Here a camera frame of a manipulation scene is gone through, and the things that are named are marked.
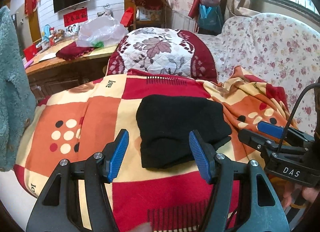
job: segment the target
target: red and orange checkered blanket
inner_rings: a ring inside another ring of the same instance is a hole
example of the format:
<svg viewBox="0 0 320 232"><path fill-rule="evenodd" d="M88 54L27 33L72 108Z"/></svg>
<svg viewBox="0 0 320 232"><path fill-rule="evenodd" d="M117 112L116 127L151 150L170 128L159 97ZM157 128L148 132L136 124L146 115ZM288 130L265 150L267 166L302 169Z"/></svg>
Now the red and orange checkered blanket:
<svg viewBox="0 0 320 232"><path fill-rule="evenodd" d="M137 70L106 76L55 94L36 108L14 167L22 187L38 196L61 159L85 160L125 128L130 135L127 152L118 177L106 184L120 231L147 221L157 231L195 230L212 190L200 177L195 162L165 170L141 166L136 111L142 98L152 94L204 97L222 103L232 139L218 152L241 162L255 159L263 165L258 152L239 142L238 130L257 131L262 120L284 126L289 114L283 88L273 87L241 67L235 68L227 82L218 85ZM79 182L79 195L83 223L90 228L83 182ZM237 195L238 186L234 186L230 212L236 209Z"/></svg>

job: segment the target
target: wooden table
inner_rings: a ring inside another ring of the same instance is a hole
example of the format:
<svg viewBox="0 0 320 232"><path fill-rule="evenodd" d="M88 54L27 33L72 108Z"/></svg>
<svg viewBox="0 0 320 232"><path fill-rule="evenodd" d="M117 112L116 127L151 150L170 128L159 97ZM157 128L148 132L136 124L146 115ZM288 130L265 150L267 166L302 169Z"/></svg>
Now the wooden table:
<svg viewBox="0 0 320 232"><path fill-rule="evenodd" d="M63 41L36 55L34 63L26 69L30 88L38 102L47 96L104 77L103 67L108 64L117 46L98 48L77 59L65 61L52 58L39 62L45 55L56 53L73 40Z"/></svg>
<svg viewBox="0 0 320 232"><path fill-rule="evenodd" d="M67 40L61 43L57 43L55 46L50 47L46 51L37 54L34 58L33 61L34 63L26 69L27 76L30 76L32 74L48 70L54 67L58 67L61 65L66 65L70 63L75 63L75 62L80 62L80 61L85 61L85 60L90 60L90 59L98 59L98 58L103 58L103 57L110 57L111 54L115 51L116 45L115 46L110 46L110 47L105 47L105 48L98 48L95 49L94 51L85 54L77 59L74 59L72 61L65 61L64 59L55 57L49 60L45 60L42 62L39 62L45 55L50 54L50 53L56 53L59 50L61 50L63 47L69 45L70 43L74 42L73 40Z"/></svg>

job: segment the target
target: black cloth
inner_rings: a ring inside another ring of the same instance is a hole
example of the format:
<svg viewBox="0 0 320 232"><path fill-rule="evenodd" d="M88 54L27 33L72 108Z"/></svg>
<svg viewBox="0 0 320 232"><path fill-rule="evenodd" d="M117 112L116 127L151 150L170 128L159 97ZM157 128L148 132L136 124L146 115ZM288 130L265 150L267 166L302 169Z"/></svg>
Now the black cloth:
<svg viewBox="0 0 320 232"><path fill-rule="evenodd" d="M150 95L137 110L143 168L165 169L194 160L189 133L198 130L215 149L230 141L222 104L205 98Z"/></svg>

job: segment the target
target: teddy bear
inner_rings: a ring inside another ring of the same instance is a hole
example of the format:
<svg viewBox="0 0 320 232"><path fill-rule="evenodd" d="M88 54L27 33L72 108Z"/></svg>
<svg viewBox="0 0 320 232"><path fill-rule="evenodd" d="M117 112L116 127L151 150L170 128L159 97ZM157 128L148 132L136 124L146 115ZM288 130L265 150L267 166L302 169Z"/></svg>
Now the teddy bear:
<svg viewBox="0 0 320 232"><path fill-rule="evenodd" d="M64 37L64 33L65 33L64 30L59 29L58 33L54 36L54 39L59 40L59 39L63 38Z"/></svg>

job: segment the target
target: black cable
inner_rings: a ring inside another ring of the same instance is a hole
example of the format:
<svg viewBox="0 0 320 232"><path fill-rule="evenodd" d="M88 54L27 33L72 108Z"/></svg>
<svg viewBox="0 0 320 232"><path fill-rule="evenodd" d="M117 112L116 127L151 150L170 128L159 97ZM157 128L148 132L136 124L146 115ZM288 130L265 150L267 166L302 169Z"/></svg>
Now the black cable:
<svg viewBox="0 0 320 232"><path fill-rule="evenodd" d="M298 109L298 106L299 106L302 98L305 96L305 94L306 94L309 90L314 89L314 88L320 88L320 83L314 83L314 84L311 84L311 85L307 86L307 87L301 92L300 96L298 97L297 102L295 103L295 105L294 105L294 107L293 107L293 109L292 109L292 112L291 112L291 114L290 114L290 116L289 116L289 119L288 119L288 121L287 121L287 124L285 125L285 127L284 127L284 129L283 129L283 132L282 132L282 135L281 135L281 138L280 138L280 141L279 141L279 146L278 146L278 151L277 151L278 153L279 153L280 150L281 150L282 143L283 143L284 139L285 139L286 136L287 136L288 129L289 129L290 125L291 125L292 119L293 119L293 117L294 117L294 115L295 115L295 113L296 113L296 111L297 111L297 109Z"/></svg>

